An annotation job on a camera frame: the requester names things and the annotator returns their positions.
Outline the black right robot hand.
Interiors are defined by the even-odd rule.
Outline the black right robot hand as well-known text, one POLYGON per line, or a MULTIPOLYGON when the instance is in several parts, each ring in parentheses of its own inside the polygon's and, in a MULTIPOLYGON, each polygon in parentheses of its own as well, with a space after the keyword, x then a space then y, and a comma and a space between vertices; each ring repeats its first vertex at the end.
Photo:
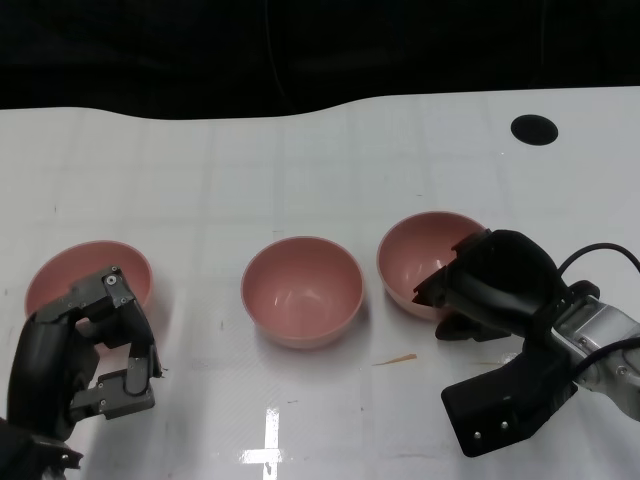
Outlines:
POLYGON ((452 250, 455 258, 413 289, 415 304, 445 312, 440 340, 525 338, 570 297, 551 257, 520 232, 487 230, 452 250))

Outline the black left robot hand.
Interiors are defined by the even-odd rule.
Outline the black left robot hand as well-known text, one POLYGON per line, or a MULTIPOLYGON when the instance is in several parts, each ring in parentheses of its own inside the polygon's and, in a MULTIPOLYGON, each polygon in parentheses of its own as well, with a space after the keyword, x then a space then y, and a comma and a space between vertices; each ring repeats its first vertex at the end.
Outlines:
POLYGON ((66 441, 77 422, 152 408, 162 369, 146 315, 118 266, 73 283, 26 320, 9 379, 7 419, 66 441))

